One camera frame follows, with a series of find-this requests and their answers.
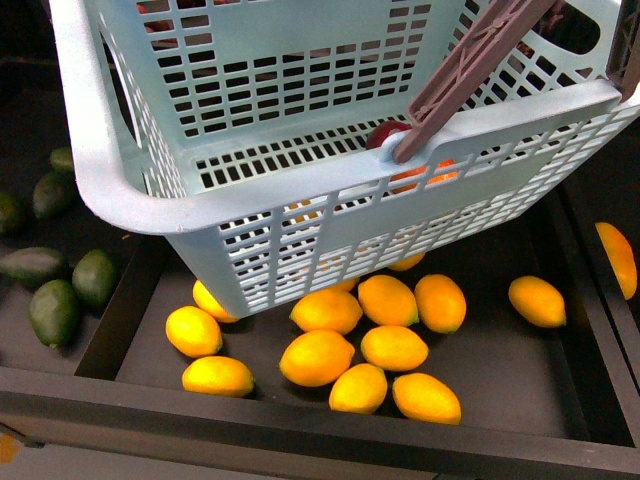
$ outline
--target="plastic basket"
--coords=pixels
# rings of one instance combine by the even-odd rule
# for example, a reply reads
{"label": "plastic basket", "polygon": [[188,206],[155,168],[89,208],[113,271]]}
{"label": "plastic basket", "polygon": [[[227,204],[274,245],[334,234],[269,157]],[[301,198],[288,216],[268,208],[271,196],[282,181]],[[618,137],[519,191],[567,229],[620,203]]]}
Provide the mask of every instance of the plastic basket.
{"label": "plastic basket", "polygon": [[405,133],[367,134],[405,118],[488,0],[217,3],[51,5],[85,203],[165,236],[237,316],[518,217],[639,114],[603,79],[619,2],[572,0],[599,27],[590,52],[529,32],[398,165]]}

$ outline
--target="green avocado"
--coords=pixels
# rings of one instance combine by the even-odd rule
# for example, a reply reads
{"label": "green avocado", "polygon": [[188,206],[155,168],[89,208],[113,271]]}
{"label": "green avocado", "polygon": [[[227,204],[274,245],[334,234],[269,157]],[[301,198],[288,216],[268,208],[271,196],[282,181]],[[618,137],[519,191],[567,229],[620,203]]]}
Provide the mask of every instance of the green avocado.
{"label": "green avocado", "polygon": [[33,189],[33,213],[37,219],[59,215],[71,208],[78,197],[73,174],[54,170],[42,177]]}
{"label": "green avocado", "polygon": [[82,310],[73,287],[67,280],[51,280],[42,285],[29,303],[29,321],[43,345],[58,348],[73,339]]}
{"label": "green avocado", "polygon": [[56,148],[49,155],[51,167],[58,172],[74,173],[73,154],[71,147]]}
{"label": "green avocado", "polygon": [[10,193],[0,191],[0,237],[19,233],[28,220],[24,204]]}
{"label": "green avocado", "polygon": [[71,284],[78,298],[92,312],[101,312],[109,303],[120,275],[113,260],[100,249],[88,252],[73,269]]}
{"label": "green avocado", "polygon": [[68,279],[70,273],[67,257],[53,248],[23,248],[0,258],[0,274],[29,290],[57,278]]}

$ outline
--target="citrus fruit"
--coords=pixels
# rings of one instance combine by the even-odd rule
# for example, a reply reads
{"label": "citrus fruit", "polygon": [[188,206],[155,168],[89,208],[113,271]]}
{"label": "citrus fruit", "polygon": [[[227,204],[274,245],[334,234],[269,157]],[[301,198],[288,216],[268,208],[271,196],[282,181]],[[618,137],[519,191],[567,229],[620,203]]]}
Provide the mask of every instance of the citrus fruit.
{"label": "citrus fruit", "polygon": [[280,359],[280,371],[303,387],[320,387],[335,381],[351,365],[355,348],[338,332],[313,330],[297,337]]}
{"label": "citrus fruit", "polygon": [[335,285],[331,285],[329,288],[338,288],[340,290],[344,290],[345,292],[350,292],[360,281],[360,277],[353,277],[349,280],[344,280],[340,283],[336,283]]}
{"label": "citrus fruit", "polygon": [[417,255],[413,255],[409,258],[405,258],[396,263],[392,263],[387,268],[389,270],[393,270],[394,272],[404,272],[406,270],[409,270],[410,268],[415,267],[418,263],[420,263],[420,260],[424,258],[424,255],[425,255],[425,252],[419,253]]}
{"label": "citrus fruit", "polygon": [[[401,180],[403,178],[407,178],[407,177],[415,177],[416,175],[420,175],[421,173],[424,173],[427,171],[427,167],[426,166],[422,166],[422,167],[418,167],[418,168],[414,168],[413,170],[407,170],[406,172],[402,172],[402,173],[397,173],[395,175],[393,175],[391,177],[391,182],[395,182],[396,180]],[[393,193],[402,193],[402,192],[406,192],[409,190],[413,190],[414,188],[416,188],[418,184],[417,183],[410,183],[408,185],[403,185],[401,187],[396,187],[392,190]]]}
{"label": "citrus fruit", "polygon": [[411,325],[418,321],[413,292],[397,278],[374,275],[358,285],[364,313],[378,325]]}
{"label": "citrus fruit", "polygon": [[198,307],[220,323],[235,323],[239,320],[239,318],[229,315],[224,308],[222,308],[222,305],[220,305],[215,297],[209,293],[207,287],[205,287],[204,283],[200,280],[196,280],[193,284],[193,300],[196,302]]}
{"label": "citrus fruit", "polygon": [[622,232],[610,223],[598,222],[596,229],[622,294],[625,300],[629,300],[638,287],[638,272],[631,245]]}
{"label": "citrus fruit", "polygon": [[303,331],[334,330],[346,335],[362,317],[356,298],[339,288],[326,288],[302,297],[294,305],[290,318]]}
{"label": "citrus fruit", "polygon": [[509,285],[509,300],[529,323],[542,328],[567,323],[562,294],[550,283],[532,275],[515,279]]}
{"label": "citrus fruit", "polygon": [[182,387],[188,392],[239,398],[251,393],[254,385],[249,367],[230,357],[199,358],[182,374]]}
{"label": "citrus fruit", "polygon": [[467,302],[460,287],[441,274],[425,275],[414,289],[422,322],[436,333],[453,333],[464,321]]}
{"label": "citrus fruit", "polygon": [[329,408],[339,412],[372,414],[387,395],[387,379],[380,367],[360,363],[344,372],[331,388]]}
{"label": "citrus fruit", "polygon": [[[455,160],[451,158],[448,160],[443,160],[436,166],[435,171],[437,172],[441,168],[450,167],[451,165],[455,165],[455,164],[456,164]],[[442,175],[431,177],[427,181],[427,185],[433,185],[434,183],[443,182],[445,180],[451,180],[452,178],[456,178],[457,176],[458,176],[458,172],[443,173]]]}
{"label": "citrus fruit", "polygon": [[410,373],[396,378],[391,391],[396,406],[407,418],[450,425],[458,425],[462,419],[456,394],[426,373]]}
{"label": "citrus fruit", "polygon": [[171,312],[165,334],[180,352],[198,358],[217,353],[222,347],[222,332],[215,319],[198,307],[187,305]]}
{"label": "citrus fruit", "polygon": [[382,325],[369,330],[360,343],[365,360],[389,372],[413,370],[429,355],[427,344],[413,330]]}

